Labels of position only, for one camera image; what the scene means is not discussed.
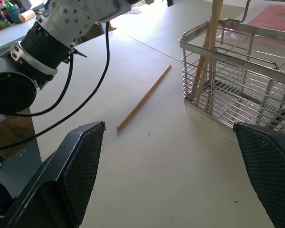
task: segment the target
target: wire basket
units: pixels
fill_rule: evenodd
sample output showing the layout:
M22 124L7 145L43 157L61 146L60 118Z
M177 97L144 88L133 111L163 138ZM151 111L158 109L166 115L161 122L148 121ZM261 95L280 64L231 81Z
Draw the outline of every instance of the wire basket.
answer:
M180 39L185 104L230 127L244 122L285 133L285 32L219 21L211 51L195 45L207 25ZM204 80L195 77L200 56L211 58L213 65L212 72L202 69Z

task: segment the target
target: black cable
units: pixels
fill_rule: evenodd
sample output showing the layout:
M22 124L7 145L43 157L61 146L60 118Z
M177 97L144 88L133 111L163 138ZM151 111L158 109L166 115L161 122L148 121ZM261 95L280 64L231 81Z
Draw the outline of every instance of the black cable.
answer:
M70 55L70 67L68 70L68 75L67 75L65 87L63 88L62 93L59 96L58 100L51 107L49 107L48 109L46 109L42 112L38 112L38 113L32 113L32 114L16 113L12 116L33 117L33 116L39 116L39 115L49 113L50 111L55 109L60 104L60 102L62 101L63 97L65 96L65 94L67 92L68 86L70 85L70 81L71 81L72 73L73 73L73 65L74 65L74 53L71 53L71 55Z
M82 109L86 103L88 103L91 98L96 94L96 92L98 91L100 85L102 84L104 78L105 78L105 74L109 68L109 64L110 64L110 44L109 44L109 25L110 25L110 22L107 22L106 23L106 28L105 28L105 40L106 40L106 54L107 54L107 60L106 60L106 65L105 65L105 68L104 68L104 72L95 88L95 90L90 94L90 96L77 108L75 109L72 113L70 113L69 115L67 115L65 118L63 118L62 120L58 121L56 124L50 126L49 128L41 131L40 133L32 136L32 137L29 137L25 140L22 140L22 141L19 141L19 142L15 142L13 144L10 144L10 145L6 145L6 146L2 146L0 147L0 151L1 150L5 150L5 149L8 149L8 148L11 148L11 147L14 147L14 146L18 146L18 145L21 145L23 143L27 143L35 138L38 138L39 136L42 136L43 134L49 132L50 130L52 130L53 128L57 127L58 125L62 124L64 121L66 121L67 119L69 119L70 117L72 117L73 115L75 115L80 109Z

